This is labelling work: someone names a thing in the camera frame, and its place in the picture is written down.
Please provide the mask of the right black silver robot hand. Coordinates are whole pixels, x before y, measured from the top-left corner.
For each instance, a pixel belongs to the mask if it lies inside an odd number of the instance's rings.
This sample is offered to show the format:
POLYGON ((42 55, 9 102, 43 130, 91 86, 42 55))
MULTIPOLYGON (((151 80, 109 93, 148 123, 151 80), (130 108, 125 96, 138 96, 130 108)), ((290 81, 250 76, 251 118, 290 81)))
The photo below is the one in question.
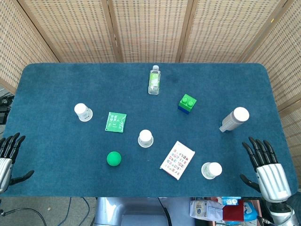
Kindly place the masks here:
POLYGON ((278 162, 273 147, 267 140, 248 138, 252 146, 242 142, 256 174, 257 182, 240 174, 241 180, 261 193, 270 203, 283 203, 292 196, 283 166, 278 162))

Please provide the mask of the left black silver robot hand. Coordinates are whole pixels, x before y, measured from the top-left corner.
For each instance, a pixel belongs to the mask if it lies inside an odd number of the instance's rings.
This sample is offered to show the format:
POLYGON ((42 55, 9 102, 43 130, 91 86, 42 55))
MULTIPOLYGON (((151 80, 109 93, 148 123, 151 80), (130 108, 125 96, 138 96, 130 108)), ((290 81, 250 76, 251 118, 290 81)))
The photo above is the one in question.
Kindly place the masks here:
POLYGON ((16 162, 16 158, 19 152, 21 143, 25 140, 26 136, 20 136, 17 132, 13 136, 0 139, 0 193, 7 191, 9 186, 21 183, 29 179, 34 170, 30 170, 28 173, 21 177, 12 178, 12 169, 16 162))

